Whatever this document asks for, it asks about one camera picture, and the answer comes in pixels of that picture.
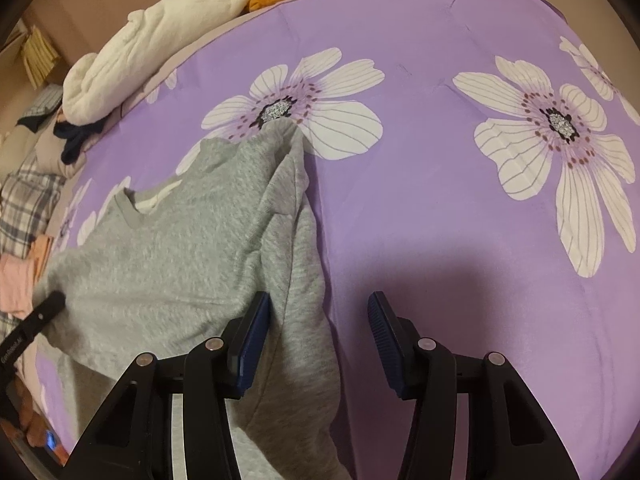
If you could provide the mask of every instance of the bed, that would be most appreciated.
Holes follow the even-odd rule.
[[[309,86],[292,95],[302,59]],[[63,190],[55,250],[84,243],[117,190],[182,174],[211,132],[237,142],[278,113],[309,140],[343,463],[394,478],[411,423],[366,321],[384,290],[451,351],[507,355],[580,478],[602,478],[640,420],[640,116],[562,14],[543,0],[289,0],[238,18],[124,103]],[[59,365],[38,351],[70,449],[87,414],[68,412]]]

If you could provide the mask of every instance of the flower center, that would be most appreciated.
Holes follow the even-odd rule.
[[[546,115],[549,127],[560,135],[567,144],[573,142],[576,137],[580,137],[578,130],[571,122],[571,115],[562,115],[556,108],[547,108],[546,111],[540,108],[540,111]]]
[[[255,126],[257,124],[258,128],[262,129],[264,123],[268,123],[269,121],[273,121],[274,119],[279,119],[281,117],[291,117],[289,111],[297,101],[297,99],[286,96],[266,105],[258,114],[257,119],[251,123],[250,126]]]

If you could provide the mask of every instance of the flower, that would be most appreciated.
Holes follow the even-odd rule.
[[[249,97],[231,97],[204,117],[202,128],[211,130],[206,138],[240,142],[268,121],[290,117],[304,133],[309,153],[337,160],[366,152],[382,136],[377,115],[360,102],[334,99],[367,90],[385,75],[372,60],[359,59],[313,80],[341,58],[335,47],[303,57],[288,80],[287,65],[268,68],[251,85]]]
[[[66,245],[69,242],[69,235],[70,235],[71,228],[74,226],[74,223],[76,222],[76,215],[78,214],[78,206],[82,202],[82,199],[84,198],[92,181],[93,179],[90,178],[84,183],[83,186],[80,187],[80,189],[78,189],[78,191],[76,191],[76,194],[72,198],[68,207],[65,209],[65,213],[63,216],[64,221],[60,226],[58,239],[56,240],[56,251],[58,252],[64,251],[66,249]]]
[[[633,107],[633,105],[627,101],[620,93],[611,79],[604,73],[604,70],[600,68],[598,62],[593,57],[593,54],[589,52],[589,49],[583,44],[576,48],[571,41],[567,38],[560,36],[560,50],[571,54],[574,58],[576,65],[580,68],[581,72],[586,76],[591,85],[595,88],[596,92],[604,100],[611,101],[614,95],[620,98],[623,108],[629,118],[640,126],[640,115]]]
[[[78,247],[84,245],[89,235],[94,231],[95,227],[100,223],[102,217],[107,212],[107,207],[109,206],[111,200],[114,196],[116,196],[121,190],[126,189],[131,185],[131,177],[126,176],[122,179],[119,184],[113,186],[110,192],[107,194],[107,198],[104,199],[102,203],[102,207],[98,214],[95,214],[95,211],[91,211],[89,216],[82,222],[82,225],[78,229],[78,237],[76,238],[76,242],[78,243]]]
[[[178,84],[177,72],[178,72],[178,69],[176,68],[164,80],[164,84],[169,90],[173,90],[175,86]],[[149,95],[146,96],[146,102],[152,105],[158,100],[159,95],[160,95],[160,85],[156,86],[151,92],[149,92]]]
[[[479,103],[519,120],[488,119],[474,137],[498,167],[505,192],[526,200],[544,186],[554,157],[562,163],[556,190],[558,234],[578,275],[593,276],[604,252],[604,224],[596,186],[629,252],[636,250],[631,208],[618,176],[636,179],[625,144],[600,134],[607,126],[602,106],[570,84],[555,92],[546,73],[526,61],[495,63],[503,77],[461,72],[455,86]]]

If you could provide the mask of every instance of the gray sweatshirt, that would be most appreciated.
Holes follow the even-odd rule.
[[[220,335],[266,290],[254,386],[228,403],[242,478],[348,479],[329,436],[340,379],[302,134],[277,120],[239,144],[204,139],[179,179],[147,214],[147,193],[118,193],[87,242],[53,258],[37,294],[62,290],[67,308],[49,343],[116,380],[140,352],[175,356]]]

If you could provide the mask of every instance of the purple bed sheet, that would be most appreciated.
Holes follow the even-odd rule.
[[[283,114],[313,153],[338,438],[358,478],[396,477],[413,408],[386,384],[373,290],[453,352],[503,352],[580,477],[600,478],[640,418],[640,117],[563,19],[541,0],[277,6],[88,152],[58,244],[82,243],[118,187],[183,171],[204,136],[240,142]]]

